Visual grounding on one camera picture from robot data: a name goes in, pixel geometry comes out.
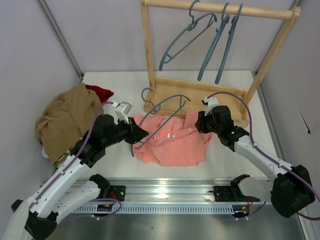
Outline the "pink skirt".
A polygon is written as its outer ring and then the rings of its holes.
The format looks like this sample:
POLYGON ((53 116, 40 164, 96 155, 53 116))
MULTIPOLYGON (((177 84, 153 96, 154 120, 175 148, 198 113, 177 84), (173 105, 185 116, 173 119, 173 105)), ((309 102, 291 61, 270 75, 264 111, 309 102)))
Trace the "pink skirt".
POLYGON ((133 117, 149 134, 158 130, 141 148, 139 143, 133 145, 133 154, 140 161, 165 167, 190 167, 206 160, 213 134, 198 131, 195 126, 198 112, 188 111, 185 118, 174 116, 167 123, 164 115, 151 114, 144 118, 136 114, 133 117))

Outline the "tan garment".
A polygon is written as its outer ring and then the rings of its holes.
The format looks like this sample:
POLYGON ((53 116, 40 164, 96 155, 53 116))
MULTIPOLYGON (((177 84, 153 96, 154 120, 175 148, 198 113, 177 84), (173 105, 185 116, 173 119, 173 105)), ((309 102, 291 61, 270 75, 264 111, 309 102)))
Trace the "tan garment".
POLYGON ((90 129, 101 104, 97 93, 82 83, 47 105, 35 122, 35 135, 53 166, 66 160, 68 152, 90 129))

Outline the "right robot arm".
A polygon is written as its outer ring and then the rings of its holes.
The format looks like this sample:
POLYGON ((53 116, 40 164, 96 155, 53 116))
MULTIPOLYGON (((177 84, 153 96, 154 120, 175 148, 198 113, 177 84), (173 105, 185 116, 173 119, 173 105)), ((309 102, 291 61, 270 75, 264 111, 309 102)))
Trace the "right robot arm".
POLYGON ((250 176, 238 178, 242 195, 271 203, 285 218, 298 214, 320 198, 304 166, 293 166, 262 150, 247 130, 234 124, 226 105, 199 111, 195 127, 203 134, 215 133, 222 145, 246 158, 268 178, 268 182, 250 176))

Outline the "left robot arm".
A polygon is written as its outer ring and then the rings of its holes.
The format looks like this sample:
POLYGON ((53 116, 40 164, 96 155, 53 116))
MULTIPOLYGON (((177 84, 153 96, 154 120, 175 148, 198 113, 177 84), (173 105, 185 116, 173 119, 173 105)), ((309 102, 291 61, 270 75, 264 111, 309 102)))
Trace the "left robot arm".
POLYGON ((115 121, 109 114, 98 116, 60 169, 31 197, 12 204, 13 216, 3 239, 19 240, 27 231, 35 240, 45 240, 78 207, 93 200, 107 200, 111 184, 100 174, 92 175, 71 193, 67 190, 105 156, 108 147, 122 141, 133 145, 148 134, 132 117, 115 121))

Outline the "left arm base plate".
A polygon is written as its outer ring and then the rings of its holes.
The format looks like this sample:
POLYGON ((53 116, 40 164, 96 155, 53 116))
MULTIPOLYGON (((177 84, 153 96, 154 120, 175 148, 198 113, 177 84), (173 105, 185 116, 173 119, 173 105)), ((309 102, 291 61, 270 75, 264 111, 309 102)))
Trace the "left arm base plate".
POLYGON ((116 199, 121 202, 125 200, 126 196, 126 186, 125 185, 111 185, 109 188, 106 188, 102 191, 97 197, 97 199, 116 199))

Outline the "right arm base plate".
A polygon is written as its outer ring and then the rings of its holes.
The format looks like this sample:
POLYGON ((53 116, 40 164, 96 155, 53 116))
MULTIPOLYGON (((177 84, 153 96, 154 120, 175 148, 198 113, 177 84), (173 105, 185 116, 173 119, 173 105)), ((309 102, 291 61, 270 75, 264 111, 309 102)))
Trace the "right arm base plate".
POLYGON ((229 185, 216 185, 208 192, 214 195, 216 202, 250 202, 252 200, 257 203, 261 201, 259 198, 243 195, 239 189, 229 185))

